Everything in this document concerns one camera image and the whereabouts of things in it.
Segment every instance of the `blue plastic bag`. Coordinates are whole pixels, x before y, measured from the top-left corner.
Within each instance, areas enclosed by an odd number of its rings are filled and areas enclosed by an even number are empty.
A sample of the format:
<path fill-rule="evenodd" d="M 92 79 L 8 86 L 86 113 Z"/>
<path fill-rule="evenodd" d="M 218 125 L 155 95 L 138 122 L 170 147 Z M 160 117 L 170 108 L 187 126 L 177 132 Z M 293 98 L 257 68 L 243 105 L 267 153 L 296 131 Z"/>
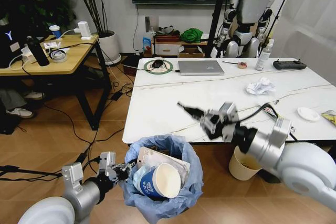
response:
<path fill-rule="evenodd" d="M 192 146 L 184 140 L 184 137 L 173 135 L 143 137 L 131 145 L 126 153 L 125 162 L 137 158 L 143 146 L 148 148 L 157 146 L 160 150 L 169 150 L 171 155 L 182 156 L 182 160 L 190 163 L 189 176 L 180 193 L 177 197 L 165 201 L 154 201 L 138 192 L 132 182 L 137 167 L 133 168 L 126 183 L 119 183 L 123 190 L 125 204 L 138 208 L 150 224 L 155 224 L 162 218 L 175 217 L 196 204 L 202 194 L 203 171 L 200 159 Z"/>

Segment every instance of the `laptop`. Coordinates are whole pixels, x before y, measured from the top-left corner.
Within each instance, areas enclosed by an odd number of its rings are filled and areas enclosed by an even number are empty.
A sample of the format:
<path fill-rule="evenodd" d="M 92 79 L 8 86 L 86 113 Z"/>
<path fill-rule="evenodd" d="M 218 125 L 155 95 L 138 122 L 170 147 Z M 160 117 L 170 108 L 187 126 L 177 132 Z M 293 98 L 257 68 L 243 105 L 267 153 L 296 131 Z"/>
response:
<path fill-rule="evenodd" d="M 224 74 L 217 60 L 181 60 L 178 62 L 182 76 L 219 76 Z"/>

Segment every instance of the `sneaker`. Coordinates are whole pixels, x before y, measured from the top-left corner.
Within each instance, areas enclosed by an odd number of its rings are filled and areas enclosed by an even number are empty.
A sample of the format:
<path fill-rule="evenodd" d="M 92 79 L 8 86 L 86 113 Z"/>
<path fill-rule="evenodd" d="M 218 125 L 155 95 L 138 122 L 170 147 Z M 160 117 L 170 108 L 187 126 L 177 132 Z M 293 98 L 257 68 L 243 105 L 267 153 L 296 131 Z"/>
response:
<path fill-rule="evenodd" d="M 25 99 L 42 100 L 45 96 L 44 93 L 31 91 L 29 94 L 25 95 Z"/>
<path fill-rule="evenodd" d="M 9 115 L 16 115 L 21 118 L 32 118 L 34 116 L 34 113 L 32 111 L 25 110 L 22 108 L 15 108 L 12 111 L 6 110 L 6 113 Z"/>

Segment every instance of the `yellow package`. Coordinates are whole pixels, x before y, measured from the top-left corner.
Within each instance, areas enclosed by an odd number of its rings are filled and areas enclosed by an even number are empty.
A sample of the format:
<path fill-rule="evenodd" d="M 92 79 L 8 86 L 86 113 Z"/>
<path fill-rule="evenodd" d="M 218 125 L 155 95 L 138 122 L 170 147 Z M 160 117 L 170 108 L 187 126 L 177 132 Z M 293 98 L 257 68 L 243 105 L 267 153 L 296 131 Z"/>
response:
<path fill-rule="evenodd" d="M 335 111 L 333 110 L 325 111 L 324 113 L 322 113 L 322 116 L 328 119 L 328 121 L 330 121 L 333 125 L 336 126 L 336 112 Z"/>

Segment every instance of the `white table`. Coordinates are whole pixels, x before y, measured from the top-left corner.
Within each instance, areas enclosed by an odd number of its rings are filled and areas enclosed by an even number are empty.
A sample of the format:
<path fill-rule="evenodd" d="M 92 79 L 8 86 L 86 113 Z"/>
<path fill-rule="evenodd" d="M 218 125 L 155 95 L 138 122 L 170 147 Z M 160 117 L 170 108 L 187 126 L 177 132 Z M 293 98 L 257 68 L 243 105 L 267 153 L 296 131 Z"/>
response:
<path fill-rule="evenodd" d="M 225 58 L 209 59 L 219 62 L 225 71 L 223 76 L 181 76 L 178 72 L 156 75 L 140 70 L 150 60 L 153 59 L 139 61 L 123 135 L 124 143 L 131 144 L 144 136 L 161 134 L 185 136 L 188 142 L 193 143 L 222 142 L 220 138 L 209 140 L 199 123 L 178 107 L 177 102 L 203 110 L 218 110 L 225 101 L 232 101 L 237 106 L 239 117 L 243 118 L 257 110 L 259 104 L 278 99 L 280 101 L 275 109 L 292 121 L 296 128 L 294 136 L 298 140 L 336 140 L 336 127 L 332 123 L 322 117 L 318 122 L 309 122 L 297 113 L 298 107 L 308 107 L 318 113 L 336 111 L 336 87 L 309 68 L 277 70 L 272 65 L 276 60 L 273 58 L 267 61 L 263 71 L 257 71 L 254 69 L 257 59 Z M 174 65 L 174 70 L 179 69 L 177 59 L 167 60 Z M 222 61 L 247 62 L 247 68 L 238 69 L 237 65 Z M 270 79 L 276 92 L 265 95 L 247 93 L 246 86 L 261 77 Z M 266 113 L 260 112 L 244 124 L 269 133 L 274 121 Z"/>

